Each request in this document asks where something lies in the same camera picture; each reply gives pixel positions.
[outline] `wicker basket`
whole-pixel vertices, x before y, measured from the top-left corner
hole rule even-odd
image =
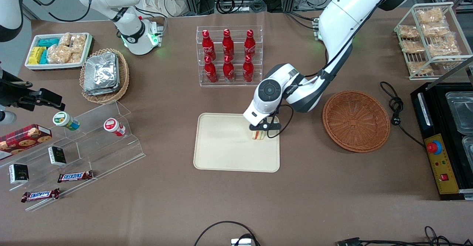
[[[323,120],[338,145],[358,153],[380,148],[391,129],[383,106],[372,96],[354,90],[333,95],[324,106]]]
[[[108,51],[113,52],[118,56],[118,66],[120,70],[120,90],[118,90],[116,93],[105,93],[104,95],[99,96],[89,96],[85,92],[82,92],[82,96],[84,96],[90,102],[105,104],[112,100],[119,100],[122,98],[128,88],[128,83],[130,82],[130,71],[128,70],[128,64],[126,63],[125,58],[118,50],[108,48],[101,49],[92,53],[90,56],[102,55]],[[82,89],[84,89],[84,71],[85,64],[83,64],[81,68],[81,78],[79,78],[79,84],[81,85]]]

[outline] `red glass bottle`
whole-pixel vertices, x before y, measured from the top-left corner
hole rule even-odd
[[[256,42],[253,38],[253,30],[246,31],[245,40],[245,56],[250,55],[252,58],[255,56]]]
[[[225,81],[227,83],[233,83],[235,81],[235,70],[233,68],[232,59],[230,56],[225,56],[223,61],[223,74],[225,75]]]
[[[230,60],[233,59],[235,54],[235,48],[233,47],[233,39],[230,36],[230,30],[223,30],[223,40],[222,40],[223,54],[230,57]]]
[[[212,61],[214,61],[216,59],[215,47],[213,45],[212,39],[208,35],[207,30],[202,31],[202,37],[203,37],[202,48],[204,49],[204,53],[206,56],[209,56],[212,59]]]
[[[243,63],[243,78],[245,79],[245,83],[251,83],[253,81],[253,71],[255,67],[251,62],[251,56],[245,56],[245,62]]]
[[[217,77],[217,71],[215,69],[215,65],[212,63],[212,60],[209,56],[206,56],[204,58],[204,62],[205,62],[204,70],[205,70],[205,74],[208,80],[211,83],[216,83],[218,81],[218,77]]]

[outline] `cookie box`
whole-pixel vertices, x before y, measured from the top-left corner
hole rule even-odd
[[[51,130],[31,124],[0,137],[0,160],[16,155],[35,145],[51,140]]]

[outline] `yellow snack package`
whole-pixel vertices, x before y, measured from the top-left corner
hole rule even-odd
[[[31,51],[31,55],[28,58],[28,64],[39,64],[42,52],[46,50],[46,47],[34,47]]]

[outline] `table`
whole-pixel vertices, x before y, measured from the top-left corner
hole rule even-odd
[[[392,29],[406,9],[377,10],[354,39],[354,48],[319,105],[296,113],[280,137],[280,169],[275,173],[197,170],[193,153],[197,118],[204,112],[243,113],[253,88],[201,88],[197,78],[195,33],[198,25],[260,24],[265,32],[264,71],[290,62],[304,74],[324,65],[324,47],[310,30],[283,14],[211,15],[169,19],[163,46],[135,56],[115,37],[110,21],[51,23],[33,21],[33,35],[89,32],[93,50],[115,48],[130,67],[130,86],[120,100],[147,157],[35,212],[23,211],[20,197],[0,181],[0,240],[3,245],[193,245],[210,224],[222,220],[249,226],[262,245],[333,245],[362,239],[423,240],[431,225],[438,235],[459,242],[471,237],[473,203],[441,202],[425,150],[392,127],[387,143],[367,154],[348,152],[326,133],[321,112],[339,91],[356,89],[378,99],[389,97],[380,81],[390,82],[404,100],[403,126],[421,138],[409,81]],[[317,16],[320,12],[306,13]],[[81,96],[79,71],[32,72],[20,77],[34,88],[63,96],[66,111],[79,115],[95,108]],[[55,110],[13,109],[14,125],[52,126]],[[280,120],[287,121],[282,109]],[[206,233],[200,245],[229,245],[245,233],[229,224]]]

